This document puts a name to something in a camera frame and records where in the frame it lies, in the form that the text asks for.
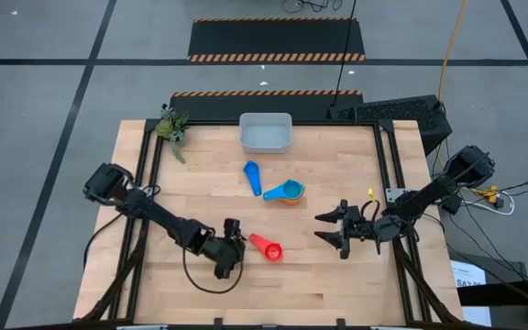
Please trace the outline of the grey plastic basket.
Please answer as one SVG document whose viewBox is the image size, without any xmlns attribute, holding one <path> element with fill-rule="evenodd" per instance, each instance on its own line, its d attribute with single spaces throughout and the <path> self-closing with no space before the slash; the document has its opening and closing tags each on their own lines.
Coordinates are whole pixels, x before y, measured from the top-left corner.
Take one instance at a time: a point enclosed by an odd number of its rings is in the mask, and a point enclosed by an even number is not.
<svg viewBox="0 0 528 330">
<path fill-rule="evenodd" d="M 244 113 L 239 117 L 238 140 L 246 153 L 285 153 L 292 144 L 292 116 Z"/>
</svg>

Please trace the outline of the large orange measuring cup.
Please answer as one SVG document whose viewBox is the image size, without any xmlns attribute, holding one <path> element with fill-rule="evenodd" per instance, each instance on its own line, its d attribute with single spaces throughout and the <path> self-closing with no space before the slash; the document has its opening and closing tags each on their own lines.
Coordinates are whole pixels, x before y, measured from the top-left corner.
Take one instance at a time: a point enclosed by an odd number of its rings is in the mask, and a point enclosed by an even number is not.
<svg viewBox="0 0 528 330">
<path fill-rule="evenodd" d="M 300 189 L 300 194 L 297 197 L 295 197 L 295 198 L 283 198 L 281 200 L 284 203 L 289 204 L 289 205 L 298 204 L 301 201 L 301 199 L 303 198 L 303 196 L 304 196 L 305 189 L 306 189 L 306 187 L 304 185 L 302 185 L 301 189 Z"/>
</svg>

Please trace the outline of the potted succulent plant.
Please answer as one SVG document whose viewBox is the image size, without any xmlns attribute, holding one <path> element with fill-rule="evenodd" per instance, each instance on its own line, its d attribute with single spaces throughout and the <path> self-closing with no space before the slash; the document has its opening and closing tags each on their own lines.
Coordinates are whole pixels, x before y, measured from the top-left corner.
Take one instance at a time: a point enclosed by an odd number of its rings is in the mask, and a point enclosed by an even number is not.
<svg viewBox="0 0 528 330">
<path fill-rule="evenodd" d="M 186 163 L 181 154 L 181 147 L 186 145 L 185 130 L 188 127 L 188 118 L 187 112 L 179 112 L 173 106 L 162 104 L 160 120 L 155 127 L 157 136 L 169 142 L 172 155 L 181 164 Z"/>
</svg>

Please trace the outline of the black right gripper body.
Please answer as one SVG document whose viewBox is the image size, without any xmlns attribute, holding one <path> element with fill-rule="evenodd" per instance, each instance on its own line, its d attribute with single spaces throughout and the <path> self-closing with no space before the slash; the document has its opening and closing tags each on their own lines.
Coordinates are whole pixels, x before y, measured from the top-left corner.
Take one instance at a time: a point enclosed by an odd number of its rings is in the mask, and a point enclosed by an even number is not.
<svg viewBox="0 0 528 330">
<path fill-rule="evenodd" d="M 372 217 L 368 220 L 364 216 L 366 208 L 375 204 L 375 210 Z M 380 249 L 380 242 L 378 240 L 378 231 L 375 229 L 376 218 L 380 210 L 380 202 L 378 200 L 368 201 L 358 208 L 356 205 L 349 206 L 347 200 L 342 199 L 339 205 L 340 219 L 342 225 L 340 229 L 341 246 L 339 248 L 340 258 L 348 259 L 350 254 L 350 238 L 358 238 L 360 241 L 366 239 L 373 240 L 377 249 Z"/>
</svg>

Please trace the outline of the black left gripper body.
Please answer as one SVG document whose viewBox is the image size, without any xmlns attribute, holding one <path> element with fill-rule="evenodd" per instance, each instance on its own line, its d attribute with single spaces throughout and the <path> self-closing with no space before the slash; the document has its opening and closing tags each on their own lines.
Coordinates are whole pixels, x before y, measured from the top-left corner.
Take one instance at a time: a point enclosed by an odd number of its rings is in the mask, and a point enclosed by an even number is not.
<svg viewBox="0 0 528 330">
<path fill-rule="evenodd" d="M 206 257 L 215 263 L 214 275 L 217 279 L 228 279 L 235 265 L 243 261 L 245 240 L 240 221 L 227 218 L 224 221 L 224 236 L 213 236 L 206 241 Z"/>
</svg>

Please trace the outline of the black hazard-striped floor mat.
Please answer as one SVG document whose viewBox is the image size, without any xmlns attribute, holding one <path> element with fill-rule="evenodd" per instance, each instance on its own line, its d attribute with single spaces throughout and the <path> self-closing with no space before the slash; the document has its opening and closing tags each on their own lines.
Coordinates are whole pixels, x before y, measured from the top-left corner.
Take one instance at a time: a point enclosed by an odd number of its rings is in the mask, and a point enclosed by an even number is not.
<svg viewBox="0 0 528 330">
<path fill-rule="evenodd" d="M 366 59 L 361 29 L 348 17 L 200 18 L 187 61 L 199 63 L 357 62 Z"/>
<path fill-rule="evenodd" d="M 195 121 L 237 121 L 244 113 L 288 113 L 294 120 L 329 117 L 332 106 L 363 102 L 360 90 L 176 92 L 170 106 Z"/>
</svg>

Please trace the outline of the red measuring cup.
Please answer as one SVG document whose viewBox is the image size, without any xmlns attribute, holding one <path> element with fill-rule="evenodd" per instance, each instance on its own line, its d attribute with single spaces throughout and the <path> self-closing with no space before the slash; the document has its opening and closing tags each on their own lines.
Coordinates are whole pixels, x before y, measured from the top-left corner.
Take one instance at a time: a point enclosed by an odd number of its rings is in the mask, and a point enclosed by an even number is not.
<svg viewBox="0 0 528 330">
<path fill-rule="evenodd" d="M 271 262 L 283 260 L 283 250 L 280 243 L 270 241 L 257 234 L 251 234 L 248 240 L 260 251 L 266 260 Z"/>
</svg>

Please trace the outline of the white power strip yellow plug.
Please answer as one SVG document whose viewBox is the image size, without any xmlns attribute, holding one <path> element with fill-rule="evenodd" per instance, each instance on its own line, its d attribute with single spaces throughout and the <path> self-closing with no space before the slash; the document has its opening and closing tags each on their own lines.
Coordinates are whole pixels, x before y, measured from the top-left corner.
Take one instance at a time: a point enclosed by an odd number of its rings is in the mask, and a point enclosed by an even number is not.
<svg viewBox="0 0 528 330">
<path fill-rule="evenodd" d="M 485 201 L 486 204 L 479 202 L 466 202 L 466 204 L 492 212 L 496 215 L 510 216 L 515 211 L 515 201 L 512 195 L 508 192 L 502 191 L 496 185 L 492 185 L 488 189 L 472 189 L 471 191 L 474 194 L 479 195 L 480 199 Z M 507 211 L 503 211 L 503 208 L 505 207 L 504 197 L 508 198 L 509 209 Z"/>
</svg>

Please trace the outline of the white paper sign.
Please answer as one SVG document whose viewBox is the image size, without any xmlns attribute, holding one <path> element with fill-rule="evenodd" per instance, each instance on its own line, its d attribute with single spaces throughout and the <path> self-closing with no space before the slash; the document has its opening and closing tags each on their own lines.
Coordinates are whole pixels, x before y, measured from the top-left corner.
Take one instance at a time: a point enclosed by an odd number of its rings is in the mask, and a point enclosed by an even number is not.
<svg viewBox="0 0 528 330">
<path fill-rule="evenodd" d="M 486 284 L 486 273 L 483 269 L 460 261 L 451 261 L 451 267 L 458 289 Z M 463 306 L 462 312 L 466 321 L 491 326 L 490 308 L 477 306 Z"/>
</svg>

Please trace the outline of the black side table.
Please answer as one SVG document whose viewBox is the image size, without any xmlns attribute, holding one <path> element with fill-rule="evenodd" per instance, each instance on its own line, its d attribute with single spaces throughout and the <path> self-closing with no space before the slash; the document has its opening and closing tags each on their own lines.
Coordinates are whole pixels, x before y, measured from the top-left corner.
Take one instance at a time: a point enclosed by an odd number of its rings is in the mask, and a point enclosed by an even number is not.
<svg viewBox="0 0 528 330">
<path fill-rule="evenodd" d="M 451 251 L 452 260 L 486 273 L 486 284 L 456 288 L 460 305 L 489 307 L 491 326 L 528 330 L 528 274 L 518 261 L 502 261 Z"/>
</svg>

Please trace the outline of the small blue measuring cup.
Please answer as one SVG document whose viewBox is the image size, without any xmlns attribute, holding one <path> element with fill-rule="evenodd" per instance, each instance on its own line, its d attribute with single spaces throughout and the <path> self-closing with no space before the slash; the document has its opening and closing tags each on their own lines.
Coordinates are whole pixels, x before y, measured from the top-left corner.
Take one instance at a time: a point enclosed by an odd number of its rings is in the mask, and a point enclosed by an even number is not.
<svg viewBox="0 0 528 330">
<path fill-rule="evenodd" d="M 255 196 L 261 196 L 262 189 L 259 176 L 259 165 L 253 160 L 248 160 L 244 166 L 243 172 L 246 174 L 253 194 Z"/>
</svg>

